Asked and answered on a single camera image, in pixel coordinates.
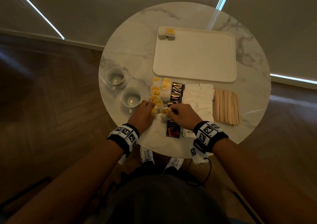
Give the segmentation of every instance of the black cable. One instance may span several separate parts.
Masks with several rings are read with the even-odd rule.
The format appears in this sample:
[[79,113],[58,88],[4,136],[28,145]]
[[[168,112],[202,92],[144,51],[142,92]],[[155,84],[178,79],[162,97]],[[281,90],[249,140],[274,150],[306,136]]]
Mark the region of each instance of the black cable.
[[190,186],[193,186],[193,187],[203,186],[203,185],[205,184],[205,182],[208,180],[208,178],[209,178],[209,176],[210,176],[211,167],[212,167],[212,166],[211,166],[211,160],[210,160],[209,158],[205,157],[204,160],[206,160],[206,159],[208,159],[208,161],[209,161],[209,163],[210,163],[210,169],[209,169],[209,173],[208,173],[208,176],[206,177],[206,179],[205,179],[203,182],[198,183],[197,185],[192,185],[192,184],[190,184],[190,183],[187,182],[187,179],[188,179],[188,177],[189,177],[189,175],[190,175],[190,173],[189,173],[189,167],[191,166],[191,163],[192,163],[192,161],[193,161],[193,159],[191,159],[191,162],[189,163],[188,169],[187,169],[188,175],[187,175],[187,177],[186,177],[186,179],[185,179],[186,184],[188,184],[188,185],[190,185]]

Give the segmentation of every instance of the left hand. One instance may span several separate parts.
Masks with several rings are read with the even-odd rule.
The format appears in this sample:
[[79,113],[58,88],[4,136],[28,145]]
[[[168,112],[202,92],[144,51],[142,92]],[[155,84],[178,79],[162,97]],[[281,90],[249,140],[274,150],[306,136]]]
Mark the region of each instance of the left hand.
[[142,135],[151,125],[154,120],[154,116],[151,115],[151,110],[155,106],[153,102],[142,101],[140,107],[135,110],[128,120],[128,124],[133,125]]

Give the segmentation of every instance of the sneaker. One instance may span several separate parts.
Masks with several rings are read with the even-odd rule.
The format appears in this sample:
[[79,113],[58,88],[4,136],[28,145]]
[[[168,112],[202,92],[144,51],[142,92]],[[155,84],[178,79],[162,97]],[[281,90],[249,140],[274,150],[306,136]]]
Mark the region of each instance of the sneaker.
[[167,163],[167,166],[165,167],[164,170],[166,170],[167,168],[173,166],[175,167],[177,170],[180,169],[181,165],[183,164],[184,162],[184,159],[183,158],[175,158],[175,157],[172,157],[170,159],[170,161]]
[[141,146],[140,148],[140,155],[142,163],[147,161],[151,161],[154,163],[153,152],[149,149],[146,149],[144,146]]

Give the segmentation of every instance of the round marble table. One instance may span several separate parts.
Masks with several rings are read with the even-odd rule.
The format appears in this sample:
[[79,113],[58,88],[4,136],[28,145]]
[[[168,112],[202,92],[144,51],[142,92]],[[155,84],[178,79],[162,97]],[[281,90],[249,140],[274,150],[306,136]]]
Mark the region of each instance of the round marble table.
[[[122,68],[126,88],[136,87],[148,100],[153,72],[153,60],[159,26],[206,30],[215,8],[190,2],[172,2],[144,9],[122,23],[112,34],[102,53],[99,66],[99,87],[105,107],[117,125],[126,123],[129,109],[120,102],[123,90],[112,91],[103,81],[105,71],[113,66]],[[231,32],[236,38],[237,78],[232,83],[171,78],[179,83],[211,83],[215,89],[237,93],[240,102],[241,125],[217,124],[236,143],[245,139],[258,125],[266,110],[270,91],[270,69],[254,36],[237,20],[220,12],[214,31]],[[166,137],[166,123],[154,120],[138,143],[172,157],[191,158],[192,138]]]

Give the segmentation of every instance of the wooden floor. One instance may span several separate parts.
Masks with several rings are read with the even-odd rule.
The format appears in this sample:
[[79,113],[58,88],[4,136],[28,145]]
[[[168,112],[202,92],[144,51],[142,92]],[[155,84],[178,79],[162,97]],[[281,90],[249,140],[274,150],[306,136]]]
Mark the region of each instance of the wooden floor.
[[[55,178],[116,127],[99,92],[100,57],[100,51],[0,35],[0,202],[41,178]],[[262,121],[240,145],[317,201],[316,140],[317,91],[272,83]],[[229,217],[253,223],[231,193],[236,188],[230,178],[211,159],[207,189]],[[112,180],[119,182],[121,171],[131,172],[140,164],[136,148],[124,166],[116,166],[104,188]],[[208,169],[190,166],[200,180]],[[34,194],[8,206],[7,213]]]

